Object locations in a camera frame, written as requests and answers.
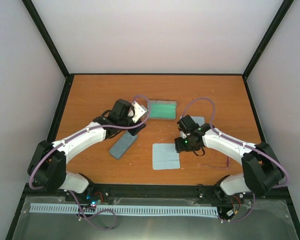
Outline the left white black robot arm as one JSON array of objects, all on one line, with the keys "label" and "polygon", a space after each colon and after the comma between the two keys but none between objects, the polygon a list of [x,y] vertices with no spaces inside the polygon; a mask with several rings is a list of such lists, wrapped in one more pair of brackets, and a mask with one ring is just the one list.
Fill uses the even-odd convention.
[{"label": "left white black robot arm", "polygon": [[106,110],[86,127],[61,140],[41,141],[33,154],[28,167],[29,187],[32,190],[44,189],[72,191],[82,201],[93,198],[94,188],[88,177],[67,171],[67,164],[78,154],[92,145],[117,136],[122,131],[137,135],[146,127],[150,107],[138,102],[117,100],[112,109]]}]

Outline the grey green-lined glasses case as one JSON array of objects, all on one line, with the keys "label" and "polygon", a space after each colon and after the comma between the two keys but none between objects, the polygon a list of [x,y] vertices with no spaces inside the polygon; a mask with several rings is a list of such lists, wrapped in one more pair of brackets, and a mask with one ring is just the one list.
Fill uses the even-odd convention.
[{"label": "grey green-lined glasses case", "polygon": [[176,101],[149,100],[151,111],[150,119],[175,120],[176,119]]}]

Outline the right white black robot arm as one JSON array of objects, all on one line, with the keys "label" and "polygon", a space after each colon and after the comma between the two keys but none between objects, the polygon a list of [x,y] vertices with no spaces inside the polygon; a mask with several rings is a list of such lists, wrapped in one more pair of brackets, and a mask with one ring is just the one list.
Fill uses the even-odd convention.
[{"label": "right white black robot arm", "polygon": [[197,156],[198,151],[213,149],[241,165],[242,173],[227,175],[215,184],[214,194],[219,200],[248,192],[263,197],[287,180],[287,172],[266,142],[254,144],[239,140],[209,123],[199,125],[189,115],[182,117],[177,127],[181,132],[174,140],[177,153],[193,152]]}]

